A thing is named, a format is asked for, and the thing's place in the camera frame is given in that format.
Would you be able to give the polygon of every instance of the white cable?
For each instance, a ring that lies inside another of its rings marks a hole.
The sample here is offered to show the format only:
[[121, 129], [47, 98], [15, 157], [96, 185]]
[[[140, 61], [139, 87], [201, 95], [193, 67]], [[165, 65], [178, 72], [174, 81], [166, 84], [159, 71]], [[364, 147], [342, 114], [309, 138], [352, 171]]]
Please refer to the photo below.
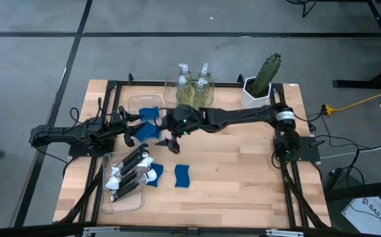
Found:
[[[378, 151], [378, 150], [381, 150], [381, 147], [378, 147], [378, 148], [375, 148], [375, 149], [368, 149], [368, 150], [360, 151], [360, 153], [371, 152], [371, 151]], [[321, 159], [328, 159], [328, 158], [339, 157], [339, 156], [343, 156], [343, 155], [352, 155], [352, 154], [356, 154], [356, 152], [348, 152], [348, 153], [343, 153], [343, 154], [338, 154], [338, 155], [329, 155], [329, 156], [326, 156], [326, 157], [321, 157]]]

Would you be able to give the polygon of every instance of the white pot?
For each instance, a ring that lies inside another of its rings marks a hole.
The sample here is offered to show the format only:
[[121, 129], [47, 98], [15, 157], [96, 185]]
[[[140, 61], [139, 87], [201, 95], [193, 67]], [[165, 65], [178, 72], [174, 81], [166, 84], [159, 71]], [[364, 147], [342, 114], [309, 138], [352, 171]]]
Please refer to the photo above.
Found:
[[242, 89], [241, 103], [246, 108], [262, 107], [264, 106], [265, 102], [267, 102], [267, 100], [270, 99], [271, 83], [268, 86], [268, 94], [264, 97], [253, 98], [253, 96], [251, 96], [250, 93], [245, 90], [247, 88], [247, 84], [254, 79], [255, 79], [255, 76], [251, 78], [246, 78], [245, 85], [243, 86], [243, 89]]

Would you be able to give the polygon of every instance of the yellow cable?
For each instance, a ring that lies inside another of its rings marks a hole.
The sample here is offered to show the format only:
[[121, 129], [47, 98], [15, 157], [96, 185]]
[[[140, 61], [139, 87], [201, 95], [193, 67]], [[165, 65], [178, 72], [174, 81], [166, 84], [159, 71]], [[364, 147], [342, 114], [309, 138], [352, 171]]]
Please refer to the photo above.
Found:
[[375, 98], [380, 97], [380, 96], [381, 96], [381, 94], [379, 94], [379, 95], [374, 95], [374, 96], [372, 96], [372, 97], [370, 97], [370, 98], [367, 98], [367, 99], [364, 99], [364, 100], [362, 100], [362, 101], [356, 102], [356, 103], [354, 103], [354, 104], [348, 105], [348, 106], [346, 106], [346, 107], [344, 107], [344, 108], [341, 108], [341, 109], [333, 109], [333, 108], [331, 108], [329, 105], [326, 105], [326, 114], [327, 114], [327, 115], [331, 115], [332, 112], [343, 111], [343, 110], [345, 110], [345, 109], [352, 108], [353, 106], [359, 105], [359, 104], [361, 104], [361, 103], [364, 103], [364, 102], [369, 101], [369, 100], [371, 100], [371, 99], [375, 99]]

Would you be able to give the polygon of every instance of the spray bottle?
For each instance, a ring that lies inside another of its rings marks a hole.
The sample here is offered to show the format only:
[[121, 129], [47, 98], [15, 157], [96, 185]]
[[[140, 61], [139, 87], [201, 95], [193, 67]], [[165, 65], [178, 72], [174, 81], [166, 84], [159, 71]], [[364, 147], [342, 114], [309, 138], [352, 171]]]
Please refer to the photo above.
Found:
[[204, 63], [204, 66], [202, 67], [202, 70], [198, 74], [198, 78], [203, 78], [207, 82], [211, 79], [211, 73], [208, 72], [208, 63]]
[[189, 70], [189, 67], [185, 63], [179, 63], [179, 67], [182, 69], [179, 72], [180, 76], [184, 76], [186, 78], [186, 81], [190, 84], [192, 84], [192, 72]]
[[198, 82], [194, 86], [195, 94], [193, 95], [193, 107], [199, 108], [205, 106], [206, 99], [210, 93], [208, 81], [199, 78]]
[[191, 82], [188, 82], [185, 76], [180, 76], [176, 81], [176, 103], [189, 105], [192, 97]]

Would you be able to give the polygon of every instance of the blue cloth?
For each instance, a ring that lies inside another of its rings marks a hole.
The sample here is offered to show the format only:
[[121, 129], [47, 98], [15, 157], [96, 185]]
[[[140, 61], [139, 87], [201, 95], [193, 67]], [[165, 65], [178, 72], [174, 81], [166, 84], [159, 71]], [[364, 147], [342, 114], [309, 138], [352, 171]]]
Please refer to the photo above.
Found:
[[160, 110], [158, 109], [158, 107], [142, 108], [139, 110], [139, 115], [142, 116], [140, 118], [141, 122], [148, 120], [153, 121], [157, 120], [160, 117]]
[[157, 178], [154, 181], [147, 183], [146, 185], [158, 187], [158, 179], [160, 178], [161, 174], [163, 173], [164, 167], [163, 167], [163, 165], [152, 163], [151, 169], [155, 170], [155, 172], [157, 173]]
[[176, 175], [176, 188], [188, 188], [191, 180], [188, 174], [188, 165], [176, 165], [175, 175]]
[[160, 130], [157, 126], [146, 121], [145, 125], [134, 135], [140, 142], [147, 140], [148, 138], [160, 138]]

